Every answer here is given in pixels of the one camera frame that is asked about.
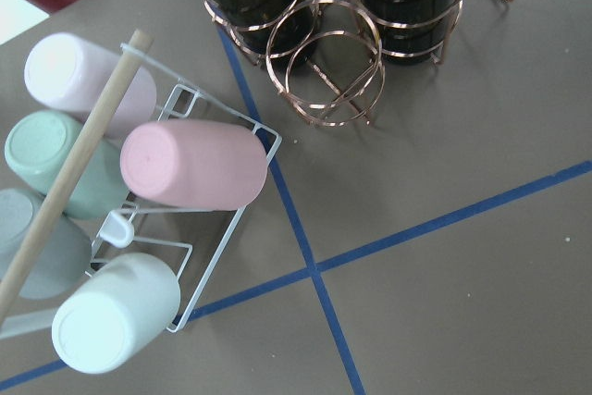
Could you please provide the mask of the white cup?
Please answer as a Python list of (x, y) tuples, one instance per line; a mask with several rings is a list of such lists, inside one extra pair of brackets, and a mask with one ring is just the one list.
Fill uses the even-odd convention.
[(55, 351), (79, 372), (110, 372), (166, 330), (179, 304), (179, 282), (165, 262), (148, 253), (121, 254), (58, 308)]

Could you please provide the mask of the pale pink cup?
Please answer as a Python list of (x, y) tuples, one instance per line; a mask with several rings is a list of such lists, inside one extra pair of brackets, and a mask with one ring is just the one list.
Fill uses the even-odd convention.
[[(32, 47), (25, 61), (24, 82), (37, 102), (85, 122), (118, 61), (119, 55), (75, 34), (54, 33)], [(149, 121), (156, 98), (152, 74), (139, 68), (105, 136), (123, 139)]]

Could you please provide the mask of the green cup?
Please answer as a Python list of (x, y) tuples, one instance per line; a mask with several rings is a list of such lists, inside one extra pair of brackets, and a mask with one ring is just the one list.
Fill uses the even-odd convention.
[[(55, 110), (27, 115), (8, 133), (5, 159), (8, 166), (36, 191), (47, 194), (66, 161), (82, 124)], [(120, 150), (102, 140), (81, 175), (65, 208), (77, 219), (104, 216), (120, 207), (129, 190), (119, 167)]]

